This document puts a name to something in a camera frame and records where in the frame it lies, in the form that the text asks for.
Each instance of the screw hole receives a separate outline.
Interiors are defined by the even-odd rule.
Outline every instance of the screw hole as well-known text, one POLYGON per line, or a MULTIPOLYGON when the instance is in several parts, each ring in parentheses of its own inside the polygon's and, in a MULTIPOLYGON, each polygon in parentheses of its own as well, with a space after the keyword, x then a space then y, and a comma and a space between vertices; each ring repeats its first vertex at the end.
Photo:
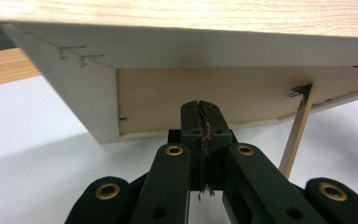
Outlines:
POLYGON ((244 156, 252 156, 255 154, 255 151, 252 148, 244 146, 238 147, 238 152, 244 156))
POLYGON ((153 210, 152 210, 152 217, 153 218, 162 218, 162 217, 165 217, 167 216, 167 209, 165 207, 155 207, 153 210))
POLYGON ((181 147, 168 147, 165 152, 170 156, 178 156, 182 154, 183 149, 181 147))
POLYGON ((287 214, 287 216, 292 217, 294 219, 301 219, 302 218, 301 212, 298 209, 294 208, 294 207, 286 208, 286 214, 287 214))
POLYGON ((116 197, 119 191, 120 186, 118 184, 101 184, 101 186, 98 187, 97 190, 95 190, 95 197, 97 197, 99 200, 109 200, 116 197))
POLYGON ((348 195, 344 190, 330 183, 321 183, 319 185, 319 191, 322 193, 322 195, 334 201, 343 202, 348 199, 348 195))

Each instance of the plywood edge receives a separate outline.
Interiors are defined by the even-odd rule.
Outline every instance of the plywood edge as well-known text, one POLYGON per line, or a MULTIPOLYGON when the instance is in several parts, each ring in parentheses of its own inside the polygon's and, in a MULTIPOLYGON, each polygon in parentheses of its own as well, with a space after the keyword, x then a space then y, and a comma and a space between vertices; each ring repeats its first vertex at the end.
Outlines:
POLYGON ((358 37, 358 1, 0 0, 0 21, 358 37))
MULTIPOLYGON (((265 126, 277 124, 277 119, 266 119, 266 120, 256 120, 256 121, 248 121, 248 122, 239 122, 239 123, 229 123, 228 127, 230 129, 239 129, 239 128, 249 128, 255 126, 265 126)), ((159 138, 159 137, 167 137, 168 130, 164 131, 156 131, 156 132, 145 132, 145 133, 127 133, 120 136, 119 141, 130 141, 130 140, 140 140, 140 139, 148 139, 148 138, 159 138)))
POLYGON ((21 49, 0 50, 0 84, 37 77, 40 74, 21 49))
MULTIPOLYGON (((350 102, 353 102, 356 100, 358 100, 358 91, 354 91, 349 94, 340 96, 338 98, 326 101, 322 104, 313 105, 310 110, 310 113, 311 114, 318 113, 318 112, 324 111, 326 109, 330 109, 330 108, 333 108, 333 107, 336 107, 339 105, 345 105, 347 103, 350 103, 350 102)), ((279 123, 283 123, 283 122, 292 120, 295 117, 295 115, 296 115, 296 113, 290 114, 287 116, 283 116, 281 118, 278 118, 278 121, 279 121, 279 123)))

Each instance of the wooden board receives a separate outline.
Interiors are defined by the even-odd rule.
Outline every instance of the wooden board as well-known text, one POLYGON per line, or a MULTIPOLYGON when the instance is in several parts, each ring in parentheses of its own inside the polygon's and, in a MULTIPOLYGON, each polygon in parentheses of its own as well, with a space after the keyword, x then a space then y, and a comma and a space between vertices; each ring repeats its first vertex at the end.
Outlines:
MULTIPOLYGON (((358 38, 354 38, 358 37, 358 15, 353 17, 348 10, 324 10, 323 14, 333 20, 319 27, 321 23, 316 20, 321 17, 306 16, 298 29, 270 26, 266 30, 263 24, 273 20, 263 19, 255 28, 248 26, 244 17, 238 17, 243 23, 232 21, 232 26, 213 25, 213 20, 231 19, 227 14, 216 16, 213 13, 218 10, 212 8, 208 9, 211 14, 207 21, 202 16, 180 16, 183 23, 178 23, 174 12, 180 14, 195 5, 184 7, 175 1, 167 4, 176 10, 157 13, 155 20, 151 19, 152 12, 159 11, 159 5, 154 5, 162 4, 159 1, 150 5, 142 5, 143 1, 131 1, 129 5, 117 1, 83 2, 84 5, 71 1, 14 2, 19 5, 0 1, 1 27, 32 58, 99 143, 158 136, 167 129, 178 128, 179 107, 186 99, 219 105, 236 126, 291 118, 298 102, 287 99, 285 94, 311 82, 321 87, 316 100, 323 104, 318 109, 358 98, 358 68, 353 68, 358 66, 358 38), (121 14, 116 11, 119 4, 126 8, 120 10, 121 14), (101 10, 98 15, 103 16, 97 15, 97 8, 101 10), (346 19, 330 26, 337 18, 346 19), (197 19, 199 25, 191 23, 197 19), (302 29, 307 27, 305 24, 324 31, 302 29), (126 123, 119 121, 124 117, 128 118, 126 123)), ((340 8, 339 3, 315 4, 314 9, 308 9, 305 5, 280 2, 276 15, 282 17, 283 26, 289 27, 290 13, 283 13, 284 8, 310 14, 323 6, 340 8)), ((257 11, 259 5, 249 6, 252 7, 238 7, 238 15, 250 8, 257 11)), ((195 15, 204 15, 202 7, 195 8, 195 15)))
POLYGON ((0 21, 358 37, 358 1, 0 0, 0 21))
POLYGON ((0 84, 40 75, 21 49, 0 50, 0 84))

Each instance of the wood grain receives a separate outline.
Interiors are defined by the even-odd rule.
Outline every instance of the wood grain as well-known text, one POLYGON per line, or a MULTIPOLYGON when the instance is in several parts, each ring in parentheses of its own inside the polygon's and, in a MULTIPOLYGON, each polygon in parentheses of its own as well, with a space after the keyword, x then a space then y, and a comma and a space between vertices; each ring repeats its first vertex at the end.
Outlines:
POLYGON ((0 84, 40 74, 21 49, 0 50, 0 84))
POLYGON ((307 124, 308 115, 310 114, 315 95, 316 86, 312 85, 308 100, 297 111, 292 131, 290 132, 289 139, 287 140, 286 148, 284 149, 282 160, 279 165, 279 170, 287 179, 292 172, 298 147, 300 146, 301 137, 307 124))
POLYGON ((0 21, 358 37, 358 1, 0 0, 0 21))

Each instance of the wooden edge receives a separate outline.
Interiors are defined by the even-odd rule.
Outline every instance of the wooden edge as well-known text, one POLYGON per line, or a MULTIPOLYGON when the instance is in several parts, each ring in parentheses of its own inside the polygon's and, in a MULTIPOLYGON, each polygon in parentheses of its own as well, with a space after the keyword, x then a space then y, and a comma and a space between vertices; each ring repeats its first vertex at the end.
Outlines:
POLYGON ((0 84, 40 75, 21 49, 0 50, 0 84))
MULTIPOLYGON (((340 96, 338 98, 332 99, 330 101, 326 101, 322 104, 318 104, 318 105, 312 105, 312 108, 310 110, 311 114, 317 113, 317 112, 321 112, 324 111, 326 109, 330 109, 339 105, 345 105, 347 103, 353 102, 353 101, 357 101, 358 100, 358 91, 354 91, 351 92, 349 94, 340 96)), ((289 120, 292 120, 295 117, 296 113, 294 114, 290 114, 287 116, 283 116, 278 118, 279 123, 283 123, 289 120)))
POLYGON ((297 154, 298 147, 301 142, 301 137, 307 124, 308 115, 312 107, 313 99, 316 95, 316 86, 310 87, 308 100, 305 101, 301 108, 296 113, 295 122, 293 123, 292 131, 287 140, 286 148, 284 149, 279 170, 288 179, 292 171, 293 164, 297 154))
MULTIPOLYGON (((257 120, 257 121, 249 121, 249 122, 241 122, 241 123, 229 123, 228 126, 230 129, 239 129, 239 128, 249 128, 255 126, 265 126, 278 124, 279 121, 277 119, 265 119, 265 120, 257 120)), ((130 141, 135 139, 148 139, 148 138, 158 138, 158 137, 167 137, 167 131, 156 131, 156 132, 146 132, 146 133, 127 133, 120 136, 117 140, 121 141, 130 141)))

